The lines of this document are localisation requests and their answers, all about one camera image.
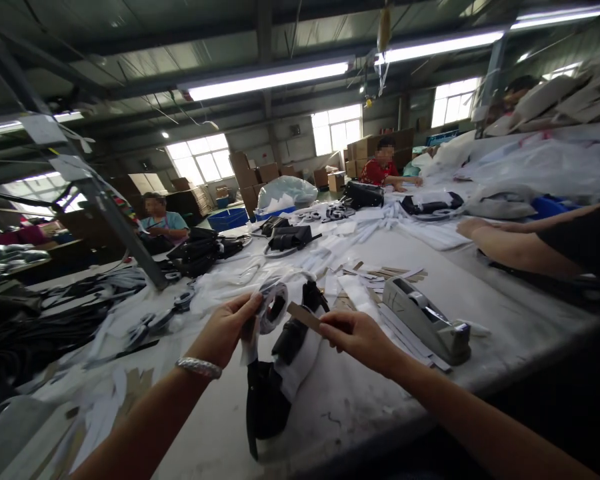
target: woman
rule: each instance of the woman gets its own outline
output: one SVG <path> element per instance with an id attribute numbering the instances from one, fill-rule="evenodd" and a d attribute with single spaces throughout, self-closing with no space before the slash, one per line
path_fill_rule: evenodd
<path id="1" fill-rule="evenodd" d="M 175 367 L 171 370 L 133 407 L 126 420 L 71 478 L 152 478 L 210 384 L 209 370 L 218 371 L 227 366 L 238 344 L 242 325 L 253 317 L 261 303 L 261 294 L 246 293 L 220 306 L 185 354 L 203 368 L 191 371 Z M 329 312 L 321 318 L 320 334 L 338 351 L 347 352 L 410 392 L 494 478 L 598 478 L 586 466 L 524 425 L 406 355 L 367 314 Z"/>
<path id="2" fill-rule="evenodd" d="M 395 141 L 391 137 L 383 137 L 376 147 L 375 157 L 370 159 L 360 174 L 360 182 L 372 185 L 393 185 L 395 191 L 406 191 L 402 187 L 403 182 L 414 183 L 420 187 L 420 177 L 400 177 L 398 169 L 393 162 Z"/>
<path id="3" fill-rule="evenodd" d="M 146 192 L 145 210 L 150 217 L 140 220 L 140 224 L 152 237 L 164 235 L 177 245 L 189 234 L 189 228 L 179 213 L 167 211 L 167 199 L 156 192 Z"/>

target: blue bin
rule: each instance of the blue bin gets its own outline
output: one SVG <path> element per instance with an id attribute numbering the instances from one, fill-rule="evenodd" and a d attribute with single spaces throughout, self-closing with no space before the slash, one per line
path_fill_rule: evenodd
<path id="1" fill-rule="evenodd" d="M 227 208 L 228 204 L 229 204 L 229 197 L 224 197 L 221 199 L 216 199 L 215 200 L 218 204 L 218 208 Z"/>
<path id="2" fill-rule="evenodd" d="M 529 218 L 533 220 L 540 220 L 580 208 L 580 205 L 564 205 L 562 203 L 564 201 L 565 199 L 559 197 L 538 197 L 531 202 L 531 206 L 535 208 L 537 213 L 535 215 L 531 215 Z"/>
<path id="3" fill-rule="evenodd" d="M 229 209 L 210 216 L 209 226 L 216 231 L 231 230 L 242 227 L 248 221 L 247 211 L 244 208 Z"/>
<path id="4" fill-rule="evenodd" d="M 271 212 L 271 213 L 262 213 L 262 214 L 258 214 L 258 210 L 255 211 L 255 220 L 256 221 L 260 221 L 260 220 L 266 220 L 269 217 L 272 217 L 274 215 L 278 216 L 280 215 L 282 212 L 286 212 L 286 213 L 291 213 L 292 211 L 295 211 L 295 205 L 292 207 L 288 207 L 282 210 L 278 210 L 275 212 Z"/>

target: red shirt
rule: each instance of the red shirt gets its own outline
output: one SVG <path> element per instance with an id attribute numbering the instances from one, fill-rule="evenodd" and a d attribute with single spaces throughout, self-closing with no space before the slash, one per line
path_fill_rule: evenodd
<path id="1" fill-rule="evenodd" d="M 378 160 L 371 159 L 367 162 L 365 167 L 362 169 L 360 174 L 360 182 L 371 183 L 372 185 L 384 185 L 385 179 L 388 176 L 399 177 L 398 169 L 395 167 L 394 162 L 389 161 L 383 167 L 380 165 Z"/>

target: window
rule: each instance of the window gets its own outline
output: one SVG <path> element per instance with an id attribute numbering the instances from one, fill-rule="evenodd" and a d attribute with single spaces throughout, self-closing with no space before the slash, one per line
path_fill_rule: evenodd
<path id="1" fill-rule="evenodd" d="M 473 108 L 473 97 L 479 84 L 480 78 L 474 78 L 436 88 L 431 128 L 469 118 Z"/>
<path id="2" fill-rule="evenodd" d="M 224 133 L 167 145 L 167 152 L 178 175 L 194 185 L 234 176 Z"/>
<path id="3" fill-rule="evenodd" d="M 582 62 L 572 63 L 571 65 L 567 65 L 566 67 L 562 67 L 552 71 L 551 73 L 547 73 L 546 75 L 543 75 L 542 78 L 544 78 L 544 80 L 553 80 L 560 75 L 575 77 L 575 74 L 578 72 L 578 68 L 580 68 L 581 64 Z"/>
<path id="4" fill-rule="evenodd" d="M 63 180 L 60 176 L 60 172 L 51 172 L 44 175 L 36 175 L 15 182 L 6 183 L 2 185 L 0 193 L 7 193 L 16 197 L 22 197 L 32 200 L 42 200 L 52 202 L 56 200 L 63 192 L 69 182 Z M 65 212 L 82 210 L 78 206 L 78 202 L 85 201 L 86 198 L 82 193 L 78 192 L 76 187 L 69 191 L 69 194 L 60 202 L 58 205 L 64 207 Z M 32 205 L 25 205 L 24 203 L 11 202 L 13 206 L 23 212 L 39 213 L 44 216 L 52 218 L 55 216 L 54 212 L 47 207 L 34 207 Z"/>
<path id="5" fill-rule="evenodd" d="M 311 122 L 316 155 L 342 150 L 362 137 L 362 105 L 314 113 Z"/>

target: fluorescent light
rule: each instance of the fluorescent light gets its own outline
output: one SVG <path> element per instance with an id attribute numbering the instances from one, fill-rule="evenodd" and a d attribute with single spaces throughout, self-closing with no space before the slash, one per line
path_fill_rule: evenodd
<path id="1" fill-rule="evenodd" d="M 280 71 L 281 69 L 270 69 L 262 72 L 271 72 L 269 75 L 240 79 L 235 79 L 236 76 L 234 76 L 226 78 L 226 81 L 220 79 L 212 84 L 198 82 L 194 85 L 182 85 L 179 86 L 179 88 L 188 89 L 191 98 L 195 101 L 208 100 L 211 98 L 225 97 L 227 95 L 235 95 L 237 93 L 280 87 L 281 85 L 342 75 L 349 70 L 349 65 L 352 62 L 353 59 L 351 59 L 351 61 L 337 61 L 326 65 L 322 63 L 317 66 L 300 69 L 296 68 L 295 70 L 288 70 L 288 68 L 286 68 L 286 71 Z"/>
<path id="2" fill-rule="evenodd" d="M 60 123 L 84 118 L 82 116 L 82 113 L 78 111 L 59 113 L 58 115 L 54 115 L 53 117 Z M 24 129 L 24 127 L 22 126 L 22 123 L 20 123 L 18 120 L 7 123 L 0 123 L 0 134 L 18 131 L 22 129 Z"/>
<path id="3" fill-rule="evenodd" d="M 584 20 L 600 16 L 600 5 L 594 7 L 558 10 L 553 12 L 532 13 L 522 15 L 516 19 L 516 23 L 511 26 L 511 30 L 521 30 L 554 23 L 566 23 L 576 20 Z"/>
<path id="4" fill-rule="evenodd" d="M 376 65 L 382 65 L 384 62 L 396 62 L 402 60 L 416 59 L 420 57 L 430 57 L 439 53 L 446 53 L 456 50 L 464 50 L 475 47 L 490 45 L 493 42 L 500 40 L 505 33 L 503 31 L 495 31 L 490 33 L 482 33 L 480 35 L 470 35 L 468 37 L 459 37 L 450 40 L 443 40 L 433 43 L 424 43 L 405 47 L 396 50 L 388 50 L 384 57 L 379 57 L 375 62 Z"/>

